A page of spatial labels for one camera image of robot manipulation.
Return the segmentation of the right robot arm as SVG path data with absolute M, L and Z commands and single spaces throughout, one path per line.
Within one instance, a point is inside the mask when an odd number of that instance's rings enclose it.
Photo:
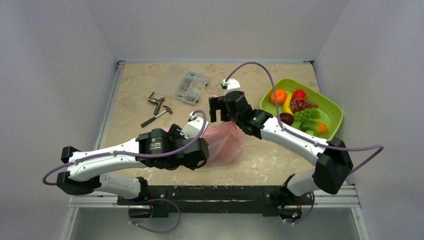
M 217 120 L 217 111 L 220 112 L 221 121 L 232 121 L 246 135 L 291 150 L 314 166 L 313 170 L 291 175 L 284 182 L 280 196 L 288 204 L 316 190 L 337 194 L 353 169 L 342 140 L 334 138 L 328 141 L 281 123 L 279 117 L 264 110 L 253 109 L 242 91 L 210 97 L 209 115 L 212 122 Z

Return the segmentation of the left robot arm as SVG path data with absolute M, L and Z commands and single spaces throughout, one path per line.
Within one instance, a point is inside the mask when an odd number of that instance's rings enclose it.
M 57 175 L 56 185 L 68 195 L 80 196 L 101 191 L 116 194 L 142 205 L 152 197 L 142 177 L 125 178 L 114 171 L 131 168 L 190 170 L 203 167 L 209 158 L 204 138 L 185 138 L 182 128 L 172 124 L 169 130 L 155 128 L 121 145 L 91 152 L 69 146 L 62 151 L 66 171 Z

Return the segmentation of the pink plastic bag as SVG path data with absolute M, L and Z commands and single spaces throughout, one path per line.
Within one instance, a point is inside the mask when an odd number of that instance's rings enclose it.
M 202 138 L 208 143 L 209 150 L 206 167 L 234 162 L 244 150 L 244 133 L 232 121 L 208 127 Z

